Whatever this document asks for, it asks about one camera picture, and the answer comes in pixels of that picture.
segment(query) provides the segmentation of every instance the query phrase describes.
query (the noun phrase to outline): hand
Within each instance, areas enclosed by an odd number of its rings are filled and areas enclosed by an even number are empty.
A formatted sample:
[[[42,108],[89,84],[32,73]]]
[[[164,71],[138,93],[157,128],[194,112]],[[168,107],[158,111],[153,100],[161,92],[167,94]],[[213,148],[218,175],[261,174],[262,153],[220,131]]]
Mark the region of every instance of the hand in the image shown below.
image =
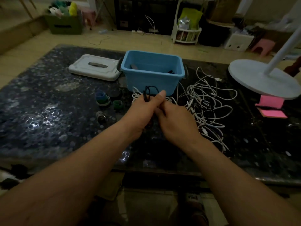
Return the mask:
[[[142,130],[151,120],[155,108],[165,99],[166,91],[162,90],[155,97],[151,97],[149,102],[145,102],[143,95],[140,95],[132,104],[127,113],[120,120],[130,129],[132,140],[138,139]]]
[[[196,143],[208,142],[199,133],[194,116],[185,107],[164,101],[155,113],[166,139],[184,152]]]

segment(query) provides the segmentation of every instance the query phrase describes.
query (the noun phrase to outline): pink plastic stool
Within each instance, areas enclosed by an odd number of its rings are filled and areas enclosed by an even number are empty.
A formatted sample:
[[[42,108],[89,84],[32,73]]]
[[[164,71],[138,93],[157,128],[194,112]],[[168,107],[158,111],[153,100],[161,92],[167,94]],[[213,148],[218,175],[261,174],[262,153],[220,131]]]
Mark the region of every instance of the pink plastic stool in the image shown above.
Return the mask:
[[[96,13],[93,10],[90,10],[87,7],[79,6],[79,9],[82,11],[82,18],[84,22],[87,20],[88,26],[90,26],[90,30],[92,30],[92,26],[95,25],[95,17]]]
[[[275,46],[275,42],[269,39],[261,39],[257,44],[252,48],[251,52],[254,52],[257,48],[262,48],[262,52],[260,56],[267,56],[273,47]]]

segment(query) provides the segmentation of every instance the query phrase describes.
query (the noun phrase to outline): pink sticky note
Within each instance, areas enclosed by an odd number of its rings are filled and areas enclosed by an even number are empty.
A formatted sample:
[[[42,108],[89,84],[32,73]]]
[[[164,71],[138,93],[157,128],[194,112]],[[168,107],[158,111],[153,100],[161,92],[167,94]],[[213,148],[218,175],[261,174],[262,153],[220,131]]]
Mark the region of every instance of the pink sticky note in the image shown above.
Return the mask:
[[[264,110],[261,108],[258,108],[258,110],[261,112],[261,114],[264,117],[271,117],[271,118],[287,118],[287,116],[284,114],[284,112],[280,110]]]
[[[281,108],[283,102],[284,102],[283,98],[261,95],[260,102],[255,105]]]

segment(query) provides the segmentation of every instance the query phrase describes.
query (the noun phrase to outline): stand pole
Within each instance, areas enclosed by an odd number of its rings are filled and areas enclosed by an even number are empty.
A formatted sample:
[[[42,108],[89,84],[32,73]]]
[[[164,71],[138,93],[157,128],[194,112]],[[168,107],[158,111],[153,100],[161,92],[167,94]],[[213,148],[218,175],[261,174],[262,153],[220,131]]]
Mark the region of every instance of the stand pole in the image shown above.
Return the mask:
[[[277,66],[277,64],[285,57],[285,55],[290,52],[297,43],[301,40],[301,25],[295,30],[288,41],[282,46],[282,48],[277,52],[274,58],[269,62],[263,71],[264,75],[269,75],[272,70]]]

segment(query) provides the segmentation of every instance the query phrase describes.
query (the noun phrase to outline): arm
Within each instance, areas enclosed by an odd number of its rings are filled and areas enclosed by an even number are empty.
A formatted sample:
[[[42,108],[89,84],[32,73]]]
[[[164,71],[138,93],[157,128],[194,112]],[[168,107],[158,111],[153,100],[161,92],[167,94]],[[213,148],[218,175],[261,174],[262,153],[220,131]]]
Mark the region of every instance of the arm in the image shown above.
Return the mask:
[[[165,91],[139,97],[126,115],[69,156],[0,198],[1,225],[75,225],[122,151],[139,138]]]
[[[163,102],[155,112],[165,137],[200,168],[230,225],[300,224],[301,213],[202,137],[184,107]]]

